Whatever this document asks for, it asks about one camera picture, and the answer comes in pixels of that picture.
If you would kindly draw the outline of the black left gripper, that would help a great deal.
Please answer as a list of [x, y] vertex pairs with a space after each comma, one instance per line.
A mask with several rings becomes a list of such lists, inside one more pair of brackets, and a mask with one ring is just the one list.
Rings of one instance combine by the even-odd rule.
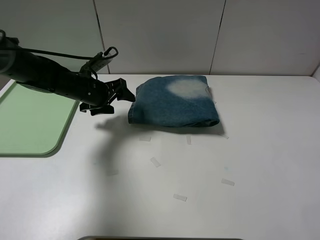
[[89, 87], [84, 100], [81, 100], [79, 110], [90, 112], [91, 116], [112, 115], [115, 109], [111, 103], [118, 101], [135, 102], [135, 95], [128, 89], [127, 82], [119, 78], [109, 82], [97, 81]]

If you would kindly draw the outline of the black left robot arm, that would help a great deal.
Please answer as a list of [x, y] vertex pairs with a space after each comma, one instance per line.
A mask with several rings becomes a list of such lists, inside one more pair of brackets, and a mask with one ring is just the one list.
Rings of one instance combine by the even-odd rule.
[[[56, 94], [79, 101], [81, 112], [92, 116], [114, 114], [114, 100], [134, 102], [135, 95], [127, 88], [124, 79], [102, 82], [97, 72], [108, 65], [119, 52], [111, 46], [94, 57], [22, 48], [16, 37], [0, 32], [0, 73], [30, 90]], [[69, 70], [46, 55], [85, 60], [78, 72]]]

